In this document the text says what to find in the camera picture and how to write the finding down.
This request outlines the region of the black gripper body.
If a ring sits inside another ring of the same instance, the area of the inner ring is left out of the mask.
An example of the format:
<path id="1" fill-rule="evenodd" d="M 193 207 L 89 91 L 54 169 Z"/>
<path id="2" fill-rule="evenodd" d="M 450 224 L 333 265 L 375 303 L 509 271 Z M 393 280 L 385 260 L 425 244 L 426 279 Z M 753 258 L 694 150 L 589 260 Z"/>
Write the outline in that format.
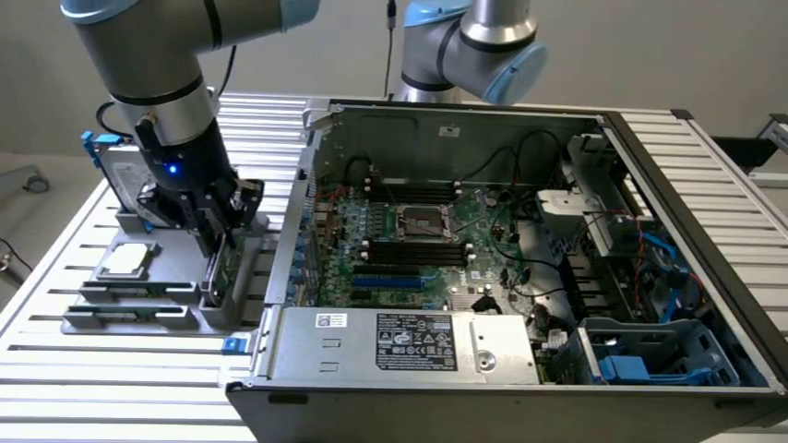
<path id="1" fill-rule="evenodd" d="M 229 164 L 217 121 L 183 143 L 163 144 L 150 120 L 134 127 L 139 153 L 153 175 L 150 191 L 137 202 L 170 227 L 194 227 L 210 212 L 222 227 L 237 227 L 242 211 L 231 202 L 237 174 Z"/>

